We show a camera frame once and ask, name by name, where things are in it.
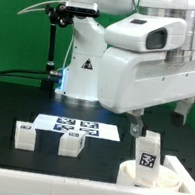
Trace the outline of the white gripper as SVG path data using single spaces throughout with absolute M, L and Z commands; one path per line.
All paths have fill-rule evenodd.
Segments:
M 168 62 L 167 51 L 185 42 L 183 19 L 138 13 L 108 26 L 99 67 L 98 100 L 117 114 L 127 113 L 130 133 L 147 135 L 141 108 L 177 101 L 173 125 L 183 126 L 195 103 L 195 52 L 185 63 Z

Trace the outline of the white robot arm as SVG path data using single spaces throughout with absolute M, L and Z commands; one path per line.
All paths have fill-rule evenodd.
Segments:
M 63 99 L 130 117 L 143 136 L 146 108 L 175 103 L 184 125 L 195 100 L 195 0 L 60 0 L 73 55 L 56 90 Z

